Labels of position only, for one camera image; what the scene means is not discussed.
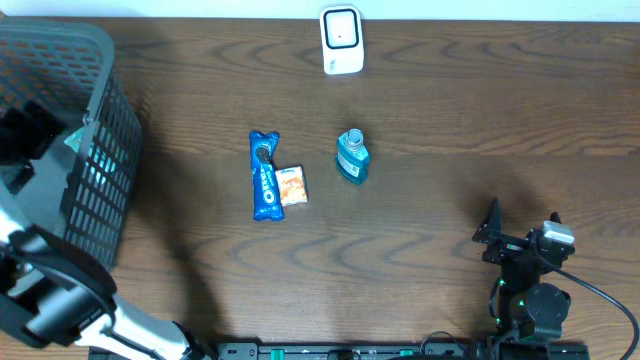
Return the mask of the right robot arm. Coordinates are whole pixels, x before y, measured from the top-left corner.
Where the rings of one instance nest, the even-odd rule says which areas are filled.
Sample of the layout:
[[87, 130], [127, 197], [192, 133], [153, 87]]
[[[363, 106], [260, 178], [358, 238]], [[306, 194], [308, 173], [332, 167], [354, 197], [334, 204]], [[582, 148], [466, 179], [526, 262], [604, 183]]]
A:
[[482, 351], [488, 359], [549, 359], [551, 343], [562, 336], [570, 295], [541, 277], [575, 252], [575, 237], [554, 212], [539, 228], [518, 238], [503, 232], [502, 211], [493, 199], [472, 240], [484, 244], [482, 260], [500, 267], [489, 296], [496, 333]]

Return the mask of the teal mouthwash bottle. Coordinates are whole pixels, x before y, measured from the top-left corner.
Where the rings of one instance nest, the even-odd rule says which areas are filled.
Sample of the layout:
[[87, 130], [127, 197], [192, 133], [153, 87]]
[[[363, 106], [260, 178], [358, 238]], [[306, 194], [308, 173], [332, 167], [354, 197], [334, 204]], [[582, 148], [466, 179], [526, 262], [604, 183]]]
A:
[[357, 128], [349, 129], [337, 138], [336, 147], [335, 162], [339, 172], [354, 184], [364, 183], [371, 156], [365, 146], [363, 132]]

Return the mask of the blue Oreo cookie pack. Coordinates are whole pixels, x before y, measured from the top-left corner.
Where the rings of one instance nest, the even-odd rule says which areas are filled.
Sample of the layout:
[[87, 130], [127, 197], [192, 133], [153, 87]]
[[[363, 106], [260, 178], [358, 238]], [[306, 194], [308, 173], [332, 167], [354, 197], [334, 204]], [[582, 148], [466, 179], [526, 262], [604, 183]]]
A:
[[249, 133], [251, 173], [256, 221], [281, 221], [284, 219], [279, 185], [272, 158], [279, 142], [279, 134]]

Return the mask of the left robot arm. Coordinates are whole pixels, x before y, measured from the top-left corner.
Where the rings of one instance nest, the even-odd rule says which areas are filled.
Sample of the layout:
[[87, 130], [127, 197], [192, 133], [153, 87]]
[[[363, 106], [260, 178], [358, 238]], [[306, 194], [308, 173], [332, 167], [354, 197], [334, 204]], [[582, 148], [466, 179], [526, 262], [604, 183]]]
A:
[[154, 318], [117, 293], [89, 254], [31, 223], [15, 195], [65, 130], [33, 100], [1, 117], [1, 329], [33, 348], [75, 344], [124, 359], [216, 359], [176, 322]]

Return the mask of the white wet wipes pack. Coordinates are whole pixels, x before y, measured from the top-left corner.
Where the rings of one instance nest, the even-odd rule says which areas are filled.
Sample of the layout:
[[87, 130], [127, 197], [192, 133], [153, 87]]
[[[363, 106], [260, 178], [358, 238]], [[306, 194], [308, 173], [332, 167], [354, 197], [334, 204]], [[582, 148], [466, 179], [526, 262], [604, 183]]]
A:
[[[84, 127], [79, 128], [64, 140], [64, 144], [78, 153], [84, 131]], [[93, 184], [104, 185], [107, 182], [107, 175], [114, 173], [116, 170], [115, 161], [94, 144], [90, 146], [89, 158], [96, 163], [96, 166], [91, 165], [89, 169]]]

